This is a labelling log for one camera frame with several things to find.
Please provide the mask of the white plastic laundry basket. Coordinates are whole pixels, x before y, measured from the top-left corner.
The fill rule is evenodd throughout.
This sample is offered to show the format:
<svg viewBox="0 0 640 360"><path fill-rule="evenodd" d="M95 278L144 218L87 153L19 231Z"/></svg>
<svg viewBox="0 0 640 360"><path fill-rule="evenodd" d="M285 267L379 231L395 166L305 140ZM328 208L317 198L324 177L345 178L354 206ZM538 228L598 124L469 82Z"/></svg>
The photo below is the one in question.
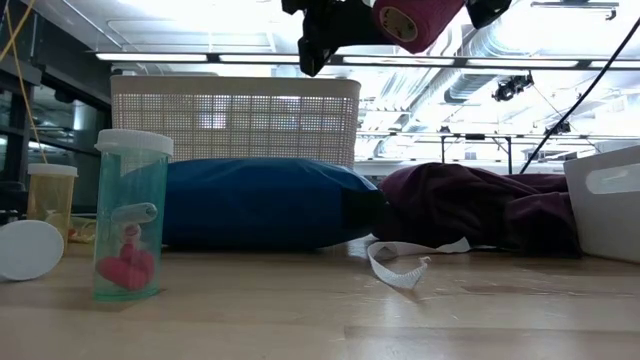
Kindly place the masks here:
<svg viewBox="0 0 640 360"><path fill-rule="evenodd" d="M361 85L350 79L114 76L116 128L174 142L176 161L304 158L351 168Z"/></svg>

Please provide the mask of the pink bandage roll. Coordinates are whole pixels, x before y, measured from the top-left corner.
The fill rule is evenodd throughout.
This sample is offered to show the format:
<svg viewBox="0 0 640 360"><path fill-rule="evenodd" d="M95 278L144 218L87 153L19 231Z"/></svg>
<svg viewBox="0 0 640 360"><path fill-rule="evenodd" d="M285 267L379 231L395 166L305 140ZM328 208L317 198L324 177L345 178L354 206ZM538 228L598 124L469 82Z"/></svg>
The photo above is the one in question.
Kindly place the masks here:
<svg viewBox="0 0 640 360"><path fill-rule="evenodd" d="M372 16L382 34L411 54L425 51L465 0L376 0Z"/></svg>

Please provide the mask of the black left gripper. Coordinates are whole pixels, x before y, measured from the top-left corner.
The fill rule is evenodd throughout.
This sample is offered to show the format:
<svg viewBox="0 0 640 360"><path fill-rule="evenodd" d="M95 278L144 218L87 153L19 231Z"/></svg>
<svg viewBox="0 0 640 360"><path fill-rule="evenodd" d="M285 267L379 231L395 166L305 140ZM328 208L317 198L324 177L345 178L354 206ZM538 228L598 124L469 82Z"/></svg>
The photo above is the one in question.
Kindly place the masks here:
<svg viewBox="0 0 640 360"><path fill-rule="evenodd" d="M281 0L289 15L302 11L303 35L298 40L302 73L315 77L339 47L387 45L388 39L377 28L372 8L363 0ZM332 44L329 20L332 15Z"/></svg>

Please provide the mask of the amber pill bottle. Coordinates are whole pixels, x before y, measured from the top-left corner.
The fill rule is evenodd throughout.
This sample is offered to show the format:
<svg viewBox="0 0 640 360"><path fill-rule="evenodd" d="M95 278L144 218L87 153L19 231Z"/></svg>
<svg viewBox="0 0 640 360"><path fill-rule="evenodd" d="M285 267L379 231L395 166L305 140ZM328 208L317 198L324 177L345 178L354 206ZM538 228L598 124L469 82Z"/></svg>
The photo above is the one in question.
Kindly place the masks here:
<svg viewBox="0 0 640 360"><path fill-rule="evenodd" d="M67 248L76 167L50 163L28 165L27 219L39 220L55 227Z"/></svg>

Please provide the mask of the white plastic bin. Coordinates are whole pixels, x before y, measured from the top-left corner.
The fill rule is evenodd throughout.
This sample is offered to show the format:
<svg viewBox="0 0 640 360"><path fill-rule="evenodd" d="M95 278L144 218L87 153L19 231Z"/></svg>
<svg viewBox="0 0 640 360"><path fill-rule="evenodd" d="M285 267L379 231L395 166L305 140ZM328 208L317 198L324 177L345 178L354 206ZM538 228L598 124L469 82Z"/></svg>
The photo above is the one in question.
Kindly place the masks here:
<svg viewBox="0 0 640 360"><path fill-rule="evenodd" d="M640 145L564 163L582 250L640 264Z"/></svg>

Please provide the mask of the blue first aid bag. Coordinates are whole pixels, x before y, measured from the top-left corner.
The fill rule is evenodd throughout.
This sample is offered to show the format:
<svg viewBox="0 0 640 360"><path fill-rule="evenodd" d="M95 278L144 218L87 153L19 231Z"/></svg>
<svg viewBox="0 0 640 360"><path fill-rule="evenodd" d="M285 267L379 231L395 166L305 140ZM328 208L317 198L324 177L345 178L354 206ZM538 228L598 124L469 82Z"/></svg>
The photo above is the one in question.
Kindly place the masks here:
<svg viewBox="0 0 640 360"><path fill-rule="evenodd" d="M168 169L163 242L183 249L312 250L370 234L382 192L307 159L199 159Z"/></svg>

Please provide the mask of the teal bottle with red heart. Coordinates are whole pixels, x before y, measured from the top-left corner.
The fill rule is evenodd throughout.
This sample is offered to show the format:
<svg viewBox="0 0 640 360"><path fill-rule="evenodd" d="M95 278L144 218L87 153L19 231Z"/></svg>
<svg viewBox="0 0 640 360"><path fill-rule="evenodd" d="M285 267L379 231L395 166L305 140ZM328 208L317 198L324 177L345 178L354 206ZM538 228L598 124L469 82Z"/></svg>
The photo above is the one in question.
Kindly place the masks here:
<svg viewBox="0 0 640 360"><path fill-rule="evenodd" d="M168 165L167 136L126 129L102 130L93 297L115 302L159 291Z"/></svg>

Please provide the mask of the dark glass partition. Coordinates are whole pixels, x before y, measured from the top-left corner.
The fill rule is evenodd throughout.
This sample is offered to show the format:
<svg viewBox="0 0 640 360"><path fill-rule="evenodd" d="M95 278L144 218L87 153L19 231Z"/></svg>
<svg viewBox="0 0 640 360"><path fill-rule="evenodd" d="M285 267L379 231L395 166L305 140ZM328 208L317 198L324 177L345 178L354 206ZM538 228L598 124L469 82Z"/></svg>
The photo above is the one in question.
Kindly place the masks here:
<svg viewBox="0 0 640 360"><path fill-rule="evenodd" d="M32 163L76 167L72 213L96 211L109 68L42 15L53 0L0 0L0 224L26 214Z"/></svg>

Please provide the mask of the purple cloth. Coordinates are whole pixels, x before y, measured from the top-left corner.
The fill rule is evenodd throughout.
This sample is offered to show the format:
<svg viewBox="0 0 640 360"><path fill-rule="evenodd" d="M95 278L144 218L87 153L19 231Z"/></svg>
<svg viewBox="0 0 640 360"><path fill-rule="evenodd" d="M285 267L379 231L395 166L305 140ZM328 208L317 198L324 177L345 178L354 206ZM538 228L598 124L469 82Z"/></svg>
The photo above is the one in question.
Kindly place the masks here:
<svg viewBox="0 0 640 360"><path fill-rule="evenodd" d="M583 256L563 175L425 163L395 171L379 189L387 207L373 235L383 241L435 248L466 239L524 256Z"/></svg>

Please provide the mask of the overhead light bar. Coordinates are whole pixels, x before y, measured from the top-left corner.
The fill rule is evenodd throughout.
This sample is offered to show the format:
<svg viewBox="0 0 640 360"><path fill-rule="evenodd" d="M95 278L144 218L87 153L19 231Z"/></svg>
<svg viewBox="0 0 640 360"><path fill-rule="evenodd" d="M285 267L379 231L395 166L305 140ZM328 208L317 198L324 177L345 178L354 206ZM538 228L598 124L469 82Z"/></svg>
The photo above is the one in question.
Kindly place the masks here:
<svg viewBox="0 0 640 360"><path fill-rule="evenodd" d="M144 53L98 52L96 57L112 63L212 63L243 65L297 65L295 54L249 53ZM609 65L614 71L640 71L640 58L545 58L545 57L444 57L341 55L330 57L329 66L433 67L457 69L523 69L595 71Z"/></svg>

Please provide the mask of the folding table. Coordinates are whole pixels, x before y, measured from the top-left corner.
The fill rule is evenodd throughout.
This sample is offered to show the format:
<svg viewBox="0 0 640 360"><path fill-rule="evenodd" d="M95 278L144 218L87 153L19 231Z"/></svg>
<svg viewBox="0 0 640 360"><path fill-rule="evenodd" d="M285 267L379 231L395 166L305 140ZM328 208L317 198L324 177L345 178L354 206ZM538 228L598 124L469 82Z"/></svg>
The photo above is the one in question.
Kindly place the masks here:
<svg viewBox="0 0 640 360"><path fill-rule="evenodd" d="M491 140L498 148L507 154L507 171L509 175L514 173L513 155L512 155L512 135L504 134L481 134L481 133L440 133L440 145L441 145L441 162L446 162L446 148L445 143L448 138L453 139L454 143L459 140L480 142Z"/></svg>

